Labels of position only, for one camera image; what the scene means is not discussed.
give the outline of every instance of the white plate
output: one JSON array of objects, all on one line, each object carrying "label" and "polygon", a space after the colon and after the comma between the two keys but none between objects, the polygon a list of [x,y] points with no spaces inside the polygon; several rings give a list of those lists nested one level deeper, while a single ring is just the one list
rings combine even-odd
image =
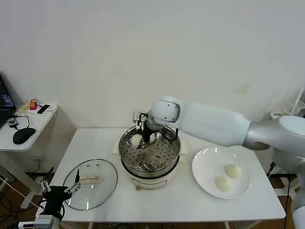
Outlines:
[{"label": "white plate", "polygon": [[[241,177],[231,178],[224,170],[226,165],[235,164],[243,171]],[[234,199],[242,196],[250,186],[248,168],[243,165],[241,159],[234,152],[219,147],[210,147],[198,152],[193,158],[193,174],[198,184],[208,193],[222,199]],[[227,176],[232,181],[229,191],[220,191],[215,178]]]}]

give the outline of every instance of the steamed bun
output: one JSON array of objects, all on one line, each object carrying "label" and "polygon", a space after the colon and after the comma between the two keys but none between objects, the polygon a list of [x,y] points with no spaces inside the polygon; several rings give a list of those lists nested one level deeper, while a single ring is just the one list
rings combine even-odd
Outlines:
[{"label": "steamed bun", "polygon": [[152,134],[150,139],[149,139],[149,143],[153,143],[154,141],[156,140],[156,135],[155,134]]},{"label": "steamed bun", "polygon": [[228,177],[221,176],[215,179],[215,184],[219,190],[226,192],[231,189],[232,182]]},{"label": "steamed bun", "polygon": [[139,144],[141,142],[141,138],[142,138],[141,135],[134,135],[132,137],[132,145],[133,145],[133,147],[135,147],[135,148],[139,147]]},{"label": "steamed bun", "polygon": [[225,172],[232,178],[240,177],[243,174],[242,169],[237,165],[227,165],[224,167]]}]

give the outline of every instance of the laptop screen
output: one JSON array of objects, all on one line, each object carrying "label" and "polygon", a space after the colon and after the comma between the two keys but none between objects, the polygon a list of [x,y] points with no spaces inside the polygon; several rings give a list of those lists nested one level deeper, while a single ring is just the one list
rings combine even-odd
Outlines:
[{"label": "laptop screen", "polygon": [[4,86],[4,82],[0,77],[0,109],[2,108],[13,108],[14,104],[10,98],[9,92]]}]

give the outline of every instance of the power strip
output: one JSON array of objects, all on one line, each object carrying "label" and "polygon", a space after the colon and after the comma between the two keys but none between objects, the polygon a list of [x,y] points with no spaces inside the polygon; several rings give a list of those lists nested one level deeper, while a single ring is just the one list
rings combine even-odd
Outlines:
[{"label": "power strip", "polygon": [[271,119],[277,119],[277,118],[284,116],[284,112],[283,111],[271,111],[269,115],[270,115]]}]

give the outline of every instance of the red object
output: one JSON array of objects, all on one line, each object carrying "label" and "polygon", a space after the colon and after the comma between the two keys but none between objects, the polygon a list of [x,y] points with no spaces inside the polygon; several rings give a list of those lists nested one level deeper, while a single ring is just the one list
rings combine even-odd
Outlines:
[{"label": "red object", "polygon": [[37,103],[32,99],[30,101],[30,111],[36,110],[36,107],[37,107]]}]

